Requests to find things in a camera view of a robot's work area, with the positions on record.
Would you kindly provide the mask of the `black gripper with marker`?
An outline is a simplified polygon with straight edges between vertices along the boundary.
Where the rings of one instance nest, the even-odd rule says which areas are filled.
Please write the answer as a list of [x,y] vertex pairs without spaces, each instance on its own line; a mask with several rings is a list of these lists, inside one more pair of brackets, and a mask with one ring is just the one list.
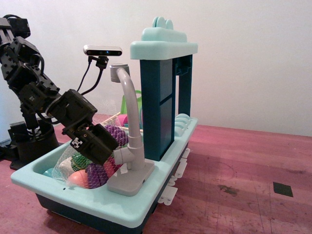
[[104,164],[119,146],[117,140],[101,124],[83,124],[76,129],[65,127],[62,130],[72,141],[70,145],[84,157],[96,164]]

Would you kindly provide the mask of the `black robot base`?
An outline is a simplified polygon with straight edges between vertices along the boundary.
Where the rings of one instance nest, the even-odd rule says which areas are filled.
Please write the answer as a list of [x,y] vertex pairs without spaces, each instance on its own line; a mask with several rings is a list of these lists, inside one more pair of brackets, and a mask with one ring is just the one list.
[[0,158],[11,162],[10,168],[18,170],[59,146],[51,121],[38,119],[38,127],[27,129],[24,121],[12,123],[9,139],[0,142]]

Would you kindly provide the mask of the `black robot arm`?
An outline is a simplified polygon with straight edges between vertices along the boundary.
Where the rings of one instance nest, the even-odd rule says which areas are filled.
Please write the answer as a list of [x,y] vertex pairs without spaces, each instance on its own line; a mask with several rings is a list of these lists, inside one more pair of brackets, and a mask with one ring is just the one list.
[[71,146],[93,163],[102,165],[119,146],[101,125],[93,124],[97,109],[79,92],[64,94],[44,73],[44,59],[30,42],[27,19],[6,15],[0,19],[1,72],[9,88],[17,95],[20,108],[31,120],[39,116],[55,118],[64,128],[62,133]]

